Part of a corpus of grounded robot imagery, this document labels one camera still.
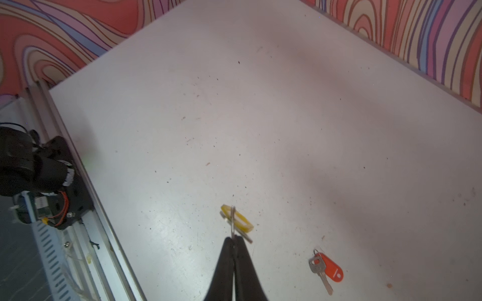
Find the silver key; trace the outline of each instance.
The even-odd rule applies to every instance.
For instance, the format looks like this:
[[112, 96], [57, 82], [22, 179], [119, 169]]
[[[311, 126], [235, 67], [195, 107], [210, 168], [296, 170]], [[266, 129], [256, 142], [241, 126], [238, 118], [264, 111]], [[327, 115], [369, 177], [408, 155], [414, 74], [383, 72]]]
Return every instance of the silver key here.
[[328, 295], [333, 295], [333, 288], [331, 287], [330, 283], [328, 283], [328, 279], [326, 279], [326, 264], [323, 259], [320, 256], [315, 256], [308, 260], [308, 264], [311, 271], [320, 276], [321, 281], [325, 285], [325, 289], [328, 292]]

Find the white table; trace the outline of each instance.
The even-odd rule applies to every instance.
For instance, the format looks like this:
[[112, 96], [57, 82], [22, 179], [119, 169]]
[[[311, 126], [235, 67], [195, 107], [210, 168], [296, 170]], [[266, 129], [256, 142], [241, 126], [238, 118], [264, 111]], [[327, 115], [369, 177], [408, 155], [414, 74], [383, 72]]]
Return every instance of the white table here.
[[51, 90], [148, 300], [203, 300], [229, 227], [270, 300], [476, 300], [482, 116], [295, 0], [190, 0]]

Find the white label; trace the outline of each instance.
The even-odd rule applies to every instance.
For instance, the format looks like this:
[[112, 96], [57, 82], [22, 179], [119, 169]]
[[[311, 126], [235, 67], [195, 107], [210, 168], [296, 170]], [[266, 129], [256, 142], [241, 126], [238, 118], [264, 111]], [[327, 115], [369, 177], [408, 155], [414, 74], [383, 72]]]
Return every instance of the white label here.
[[35, 198], [35, 208], [40, 209], [48, 206], [49, 202], [47, 201], [46, 196], [39, 196]]

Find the psychedelic pattern backdrop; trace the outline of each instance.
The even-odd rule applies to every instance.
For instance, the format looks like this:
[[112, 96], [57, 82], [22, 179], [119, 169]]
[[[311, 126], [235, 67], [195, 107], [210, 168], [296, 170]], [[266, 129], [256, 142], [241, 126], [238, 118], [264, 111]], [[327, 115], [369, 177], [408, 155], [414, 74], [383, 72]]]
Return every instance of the psychedelic pattern backdrop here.
[[[481, 106], [482, 0], [304, 1]], [[180, 2], [0, 0], [0, 106], [39, 78], [65, 79]]]
[[481, 0], [305, 0], [481, 107]]
[[181, 0], [0, 0], [0, 106], [38, 79], [56, 84]]

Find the orange key tag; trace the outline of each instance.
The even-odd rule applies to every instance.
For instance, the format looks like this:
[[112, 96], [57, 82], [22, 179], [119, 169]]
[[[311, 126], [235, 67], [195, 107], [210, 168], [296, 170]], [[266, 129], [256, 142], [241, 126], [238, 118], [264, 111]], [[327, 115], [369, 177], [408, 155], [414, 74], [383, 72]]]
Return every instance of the orange key tag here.
[[320, 256], [326, 264], [325, 274], [335, 282], [343, 280], [343, 270], [333, 262], [328, 256], [323, 253], [316, 253], [315, 256]]

